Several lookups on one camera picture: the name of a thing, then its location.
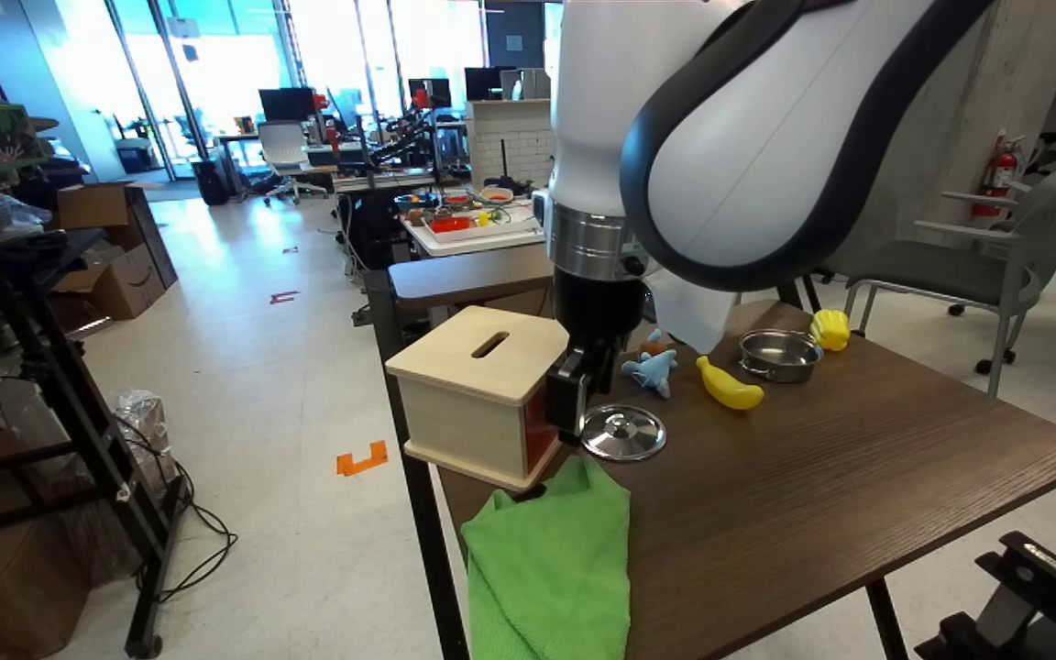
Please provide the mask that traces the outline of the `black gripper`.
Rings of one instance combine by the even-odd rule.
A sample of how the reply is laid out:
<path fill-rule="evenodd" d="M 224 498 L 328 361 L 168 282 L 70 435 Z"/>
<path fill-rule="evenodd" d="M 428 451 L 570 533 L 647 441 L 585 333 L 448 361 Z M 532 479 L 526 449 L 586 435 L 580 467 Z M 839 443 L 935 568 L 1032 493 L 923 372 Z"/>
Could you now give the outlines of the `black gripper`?
<path fill-rule="evenodd" d="M 613 385 L 616 356 L 641 323 L 641 302 L 641 282 L 559 274 L 559 320 L 570 330 L 574 348 L 547 373 L 547 416 L 566 443 L 585 429 L 586 372 L 594 392 Z"/>

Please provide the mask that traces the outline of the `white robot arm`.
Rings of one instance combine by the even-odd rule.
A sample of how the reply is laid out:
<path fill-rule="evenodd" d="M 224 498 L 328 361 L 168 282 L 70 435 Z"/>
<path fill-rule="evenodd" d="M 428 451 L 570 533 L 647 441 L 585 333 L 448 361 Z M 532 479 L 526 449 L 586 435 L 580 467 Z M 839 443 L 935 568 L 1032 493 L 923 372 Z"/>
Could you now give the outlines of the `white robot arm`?
<path fill-rule="evenodd" d="M 575 443 L 641 320 L 817 268 L 995 0 L 566 0 L 547 254 Z"/>

